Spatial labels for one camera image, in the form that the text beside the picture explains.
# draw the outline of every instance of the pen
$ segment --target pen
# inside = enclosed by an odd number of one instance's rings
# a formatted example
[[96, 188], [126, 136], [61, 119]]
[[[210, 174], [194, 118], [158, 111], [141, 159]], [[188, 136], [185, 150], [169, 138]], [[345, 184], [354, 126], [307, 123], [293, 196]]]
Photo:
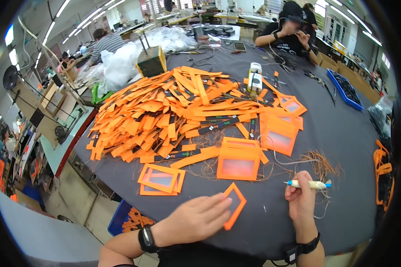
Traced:
[[[300, 188], [300, 185], [299, 185], [299, 181], [298, 180], [290, 180], [290, 181], [288, 181], [288, 182], [283, 182], [284, 184], [288, 184], [288, 185], [291, 185], [291, 186], [293, 186], [293, 187], [297, 187], [297, 188]], [[321, 181], [309, 181], [309, 184], [310, 184], [310, 188], [311, 189], [325, 189], [325, 188], [327, 188], [327, 187], [331, 187], [331, 184], [324, 184], [323, 182], [321, 182]]]

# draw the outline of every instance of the smartphone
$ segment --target smartphone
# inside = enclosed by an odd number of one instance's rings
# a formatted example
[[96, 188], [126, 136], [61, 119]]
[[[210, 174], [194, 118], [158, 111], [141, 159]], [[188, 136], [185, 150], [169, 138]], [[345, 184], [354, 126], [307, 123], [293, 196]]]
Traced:
[[235, 41], [235, 42], [233, 42], [233, 45], [235, 46], [235, 50], [242, 51], [242, 52], [247, 51], [243, 42]]

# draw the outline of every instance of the striped shirt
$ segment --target striped shirt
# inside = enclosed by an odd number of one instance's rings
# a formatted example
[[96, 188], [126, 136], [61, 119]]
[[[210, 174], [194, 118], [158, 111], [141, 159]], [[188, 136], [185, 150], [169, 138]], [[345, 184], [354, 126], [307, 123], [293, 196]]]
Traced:
[[101, 62], [101, 51], [107, 50], [115, 53], [119, 48], [125, 45], [122, 37], [118, 34], [108, 34], [96, 42], [94, 50], [92, 51], [92, 63]]

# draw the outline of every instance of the gray tabletop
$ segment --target gray tabletop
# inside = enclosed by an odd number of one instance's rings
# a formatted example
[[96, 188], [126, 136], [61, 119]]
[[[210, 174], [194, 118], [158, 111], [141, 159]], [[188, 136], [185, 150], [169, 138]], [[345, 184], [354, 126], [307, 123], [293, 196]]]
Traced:
[[[212, 51], [204, 55], [190, 55], [195, 61], [212, 55]], [[267, 56], [264, 52], [247, 48], [246, 53], [223, 54], [216, 51], [208, 60], [198, 65], [210, 63], [212, 71], [223, 71], [238, 81], [248, 76], [250, 62], [265, 64]], [[168, 69], [187, 65], [188, 56], [184, 54], [171, 55], [167, 59]], [[298, 69], [287, 73], [278, 65], [264, 65], [263, 75], [273, 77], [274, 70], [279, 73], [279, 80], [286, 82], [282, 85], [283, 93], [294, 95], [306, 108], [302, 117], [304, 131], [299, 131], [295, 141], [292, 158], [299, 158], [308, 150], [323, 150], [332, 165], [341, 163], [344, 174], [340, 179], [334, 179], [334, 188], [328, 189], [331, 197], [326, 215], [323, 219], [315, 219], [316, 226], [321, 232], [321, 242], [326, 255], [345, 252], [359, 243], [371, 238], [374, 231], [375, 178], [372, 155], [376, 149], [377, 134], [369, 121], [366, 110], [359, 112], [343, 102], [337, 93], [336, 107], [327, 90], [316, 80], [303, 74], [309, 69], [317, 77], [323, 79], [331, 90], [332, 82], [326, 70], [310, 65], [305, 59], [297, 59]], [[200, 69], [209, 71], [210, 66]], [[362, 94], [359, 98], [365, 108], [371, 102]], [[266, 99], [272, 100], [269, 92]], [[224, 192], [232, 180], [211, 181], [200, 178], [189, 172], [186, 173], [181, 194], [177, 196], [140, 196], [137, 194], [140, 185], [137, 183], [142, 164], [139, 160], [126, 163], [121, 159], [107, 156], [99, 162], [90, 161], [90, 150], [86, 145], [90, 141], [87, 134], [90, 127], [74, 147], [75, 153], [89, 166], [93, 172], [125, 201], [135, 206], [154, 221], [168, 216], [181, 203], [198, 197], [210, 196]], [[225, 131], [226, 136], [243, 137], [235, 127]], [[271, 162], [274, 162], [273, 152], [266, 152]], [[282, 154], [277, 153], [280, 162], [289, 162]], [[191, 171], [201, 173], [203, 163], [190, 166]], [[294, 165], [284, 166], [294, 169]], [[271, 166], [265, 169], [269, 173]], [[297, 165], [297, 171], [307, 170], [313, 176], [309, 163]], [[274, 174], [279, 173], [275, 167]], [[285, 185], [282, 181], [288, 179], [287, 174], [274, 175], [263, 182], [235, 181], [235, 184], [245, 196], [247, 203], [230, 231], [219, 231], [215, 236], [205, 240], [216, 247], [245, 253], [267, 259], [282, 259], [281, 248], [285, 243], [295, 241], [295, 233], [291, 219], [288, 216], [288, 202], [284, 198]], [[326, 200], [317, 196], [315, 215], [322, 216]]]

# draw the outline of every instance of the black watch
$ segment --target black watch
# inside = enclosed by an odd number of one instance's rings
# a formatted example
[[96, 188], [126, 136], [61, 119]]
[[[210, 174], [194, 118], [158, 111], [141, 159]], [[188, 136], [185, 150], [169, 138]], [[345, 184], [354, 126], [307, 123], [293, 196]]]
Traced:
[[154, 244], [154, 239], [150, 231], [150, 226], [146, 226], [140, 229], [140, 231], [138, 232], [138, 241], [140, 242], [141, 249], [144, 252], [155, 253], [159, 249]]

